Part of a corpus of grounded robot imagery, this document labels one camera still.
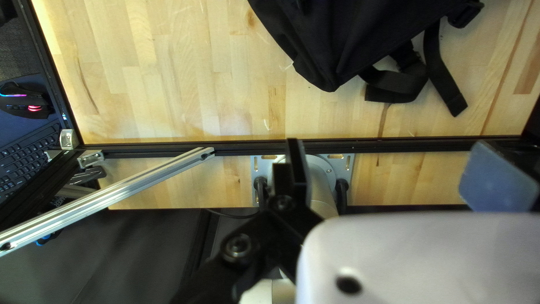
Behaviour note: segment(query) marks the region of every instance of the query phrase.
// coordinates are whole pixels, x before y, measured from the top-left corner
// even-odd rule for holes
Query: wooden table
[[[483,2],[465,29],[442,22],[469,102],[453,118],[431,83],[409,104],[364,101],[358,77],[319,90],[246,0],[33,0],[85,143],[519,134],[540,93],[540,0]],[[466,159],[358,155],[353,203],[459,203]],[[161,161],[107,160],[100,183]],[[112,207],[250,206],[250,188],[249,157],[217,157]]]

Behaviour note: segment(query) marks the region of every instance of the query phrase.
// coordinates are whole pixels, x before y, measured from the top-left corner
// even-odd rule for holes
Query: black backpack
[[[296,71],[333,92],[359,75],[366,100],[413,101],[431,79],[451,114],[466,107],[439,51],[440,19],[466,26],[483,8],[478,0],[248,0]],[[424,33],[424,64],[410,41]],[[372,66],[390,55],[400,72]]]

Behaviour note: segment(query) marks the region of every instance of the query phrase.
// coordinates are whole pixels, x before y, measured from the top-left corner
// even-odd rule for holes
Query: pink light
[[[26,96],[26,94],[11,94],[11,95],[8,94],[8,95],[4,95],[4,94],[0,93],[0,96],[2,96],[2,97],[24,97],[24,96]]]

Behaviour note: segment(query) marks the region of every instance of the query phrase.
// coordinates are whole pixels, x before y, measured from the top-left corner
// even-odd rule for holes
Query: computer mouse
[[[13,81],[0,87],[0,109],[31,119],[47,119],[54,112],[42,92],[23,89]]]

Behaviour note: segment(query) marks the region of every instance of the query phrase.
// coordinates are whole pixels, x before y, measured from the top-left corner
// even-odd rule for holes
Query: black frame
[[[175,157],[196,147],[213,147],[217,156],[284,154],[286,141],[205,141],[205,142],[166,142],[166,143],[127,143],[127,144],[84,144],[77,128],[52,55],[46,44],[36,13],[30,0],[13,0],[17,14],[28,28],[28,38],[36,49],[41,73],[49,87],[53,105],[63,119],[63,129],[73,129],[81,144],[76,151],[65,151],[40,171],[25,187],[6,201],[0,211],[0,230],[27,220],[39,213],[59,187],[73,175],[78,163],[76,158],[82,150],[102,150],[106,158]],[[521,136],[439,136],[439,137],[384,137],[384,138],[330,138],[303,140],[308,154],[342,153],[407,153],[436,151],[468,151],[478,140],[497,141],[503,146],[540,145],[540,102],[537,101],[524,132]],[[413,205],[413,206],[347,206],[347,214],[396,212],[413,210],[468,210],[466,205]],[[192,252],[183,279],[188,279],[210,256],[215,236],[217,216],[201,210]]]
[[[217,156],[283,154],[286,142],[283,140],[245,140],[245,141],[201,141],[201,142],[160,142],[160,143],[122,143],[122,144],[84,144],[62,82],[45,37],[39,26],[36,13],[30,0],[13,0],[20,18],[28,28],[28,37],[32,40],[42,67],[42,73],[50,89],[55,109],[62,115],[62,128],[74,129],[79,135],[81,144],[75,148],[81,150],[102,150],[106,158],[142,158],[142,157],[175,157],[196,147],[213,147]],[[478,140],[497,141],[503,146],[540,143],[540,103],[537,101],[526,124],[522,136],[431,136],[431,137],[382,137],[382,138],[328,138],[303,140],[308,154],[341,154],[341,153],[403,153],[403,152],[435,152],[435,151],[468,151]],[[42,186],[40,176],[48,176],[45,184],[57,184],[63,177],[51,175],[47,166],[36,178],[32,179],[26,189]],[[9,201],[21,202],[19,191]]]

